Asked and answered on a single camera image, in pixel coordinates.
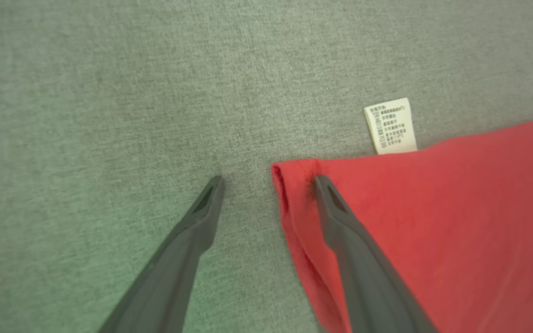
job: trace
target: clothing label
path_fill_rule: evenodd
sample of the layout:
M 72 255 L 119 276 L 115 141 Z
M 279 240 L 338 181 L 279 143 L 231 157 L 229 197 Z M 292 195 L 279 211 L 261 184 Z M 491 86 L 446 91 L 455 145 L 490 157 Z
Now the clothing label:
M 378 154 L 417 151 L 407 97 L 366 107 L 364 112 Z

